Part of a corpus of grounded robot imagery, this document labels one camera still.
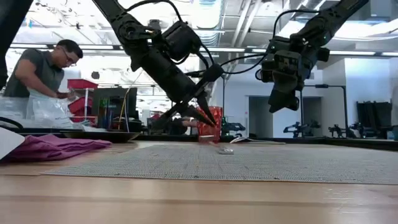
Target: textured mat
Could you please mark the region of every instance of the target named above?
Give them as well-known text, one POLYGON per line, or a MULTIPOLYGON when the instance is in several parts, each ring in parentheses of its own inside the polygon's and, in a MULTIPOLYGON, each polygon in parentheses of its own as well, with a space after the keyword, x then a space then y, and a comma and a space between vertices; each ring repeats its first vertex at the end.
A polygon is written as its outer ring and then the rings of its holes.
POLYGON ((184 180, 257 180, 398 184, 398 153, 330 146, 158 145, 45 174, 184 180))

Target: plastic bag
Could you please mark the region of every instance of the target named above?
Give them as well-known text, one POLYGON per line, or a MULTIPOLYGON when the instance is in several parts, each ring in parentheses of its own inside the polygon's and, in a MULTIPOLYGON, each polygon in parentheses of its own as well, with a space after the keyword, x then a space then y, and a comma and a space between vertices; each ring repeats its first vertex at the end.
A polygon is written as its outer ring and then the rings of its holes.
POLYGON ((27 98, 0 97, 0 116, 9 119, 25 119, 27 98))
POLYGON ((68 100, 50 98, 34 90, 29 90, 29 93, 26 119, 34 120, 41 128, 73 128, 68 100))

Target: purple cloth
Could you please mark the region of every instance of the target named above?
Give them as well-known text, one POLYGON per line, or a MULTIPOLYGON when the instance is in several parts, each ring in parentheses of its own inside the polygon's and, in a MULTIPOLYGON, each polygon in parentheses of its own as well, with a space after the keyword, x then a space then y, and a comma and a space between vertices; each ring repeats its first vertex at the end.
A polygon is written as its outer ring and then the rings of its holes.
POLYGON ((10 152, 7 161, 55 161, 77 156, 94 149, 104 149, 108 141, 58 138, 52 134, 41 137, 26 136, 25 141, 10 152))

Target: gray t-shirt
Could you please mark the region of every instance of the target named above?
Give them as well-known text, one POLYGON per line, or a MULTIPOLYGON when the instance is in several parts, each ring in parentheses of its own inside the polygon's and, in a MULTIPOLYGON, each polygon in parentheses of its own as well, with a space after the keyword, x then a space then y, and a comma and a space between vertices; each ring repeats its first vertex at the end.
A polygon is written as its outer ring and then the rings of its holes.
MULTIPOLYGON (((27 49, 22 53, 15 68, 17 68, 22 59, 29 60, 36 66, 35 74, 44 85, 49 87, 52 91, 57 91, 59 89, 64 73, 61 68, 53 64, 49 51, 42 52, 36 49, 27 49)), ((15 71, 16 69, 14 69, 7 82, 3 96, 27 98, 29 97, 29 91, 26 86, 16 78, 15 71)))

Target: wooden table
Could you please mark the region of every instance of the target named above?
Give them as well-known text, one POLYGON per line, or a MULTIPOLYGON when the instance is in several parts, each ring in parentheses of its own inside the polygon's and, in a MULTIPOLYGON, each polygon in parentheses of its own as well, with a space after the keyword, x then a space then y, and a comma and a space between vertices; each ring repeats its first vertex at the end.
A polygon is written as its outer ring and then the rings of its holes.
POLYGON ((165 143, 120 144, 65 161, 0 166, 0 223, 392 224, 398 220, 398 186, 393 185, 40 175, 153 144, 165 143))

